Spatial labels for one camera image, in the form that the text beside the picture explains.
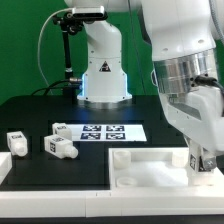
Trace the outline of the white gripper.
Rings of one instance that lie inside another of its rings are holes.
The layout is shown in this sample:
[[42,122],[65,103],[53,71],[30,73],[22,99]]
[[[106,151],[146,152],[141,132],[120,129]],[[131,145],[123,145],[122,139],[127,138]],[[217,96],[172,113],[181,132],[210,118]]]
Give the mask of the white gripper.
[[217,167],[213,154],[224,154],[224,99],[215,87],[199,87],[178,97],[159,94],[169,124],[202,148],[205,172]]

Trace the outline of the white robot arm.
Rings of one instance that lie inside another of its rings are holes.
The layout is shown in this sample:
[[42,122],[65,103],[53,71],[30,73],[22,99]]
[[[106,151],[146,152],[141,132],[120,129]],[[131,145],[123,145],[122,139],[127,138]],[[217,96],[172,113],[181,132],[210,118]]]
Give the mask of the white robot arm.
[[210,172],[224,154],[224,87],[215,40],[223,36],[216,0],[64,0],[75,16],[141,10],[167,121],[185,135],[194,170]]

